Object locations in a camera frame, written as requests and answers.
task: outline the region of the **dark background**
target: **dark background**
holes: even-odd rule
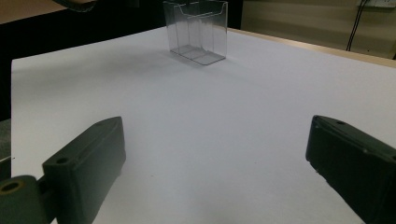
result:
[[[228,26],[240,29],[243,0],[229,0]],[[62,10],[0,25],[0,121],[10,119],[13,59],[165,26],[163,0],[99,0],[90,12]]]

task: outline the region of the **white table surface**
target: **white table surface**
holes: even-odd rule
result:
[[[12,173],[39,178],[122,116],[127,162],[95,224],[361,224],[305,160],[310,122],[396,147],[395,97],[395,68],[232,32],[227,59],[201,66],[161,28],[14,61]]]

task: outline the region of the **screw hole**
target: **screw hole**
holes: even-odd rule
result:
[[[64,164],[64,163],[67,163],[68,161],[69,161],[69,159],[67,159],[67,158],[60,158],[59,160],[56,161],[56,163]]]
[[[19,186],[20,186],[20,183],[12,182],[12,183],[9,183],[9,184],[5,185],[4,187],[2,187],[1,191],[3,191],[4,193],[7,193],[9,191],[16,189]]]

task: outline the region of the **transparent acrylic box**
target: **transparent acrylic box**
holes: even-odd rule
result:
[[[224,1],[164,1],[170,50],[203,65],[225,59],[227,8]]]

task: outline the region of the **wall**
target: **wall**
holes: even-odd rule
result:
[[[358,12],[356,0],[245,0],[242,29],[335,49],[346,49]],[[367,7],[351,51],[392,59],[396,9]]]

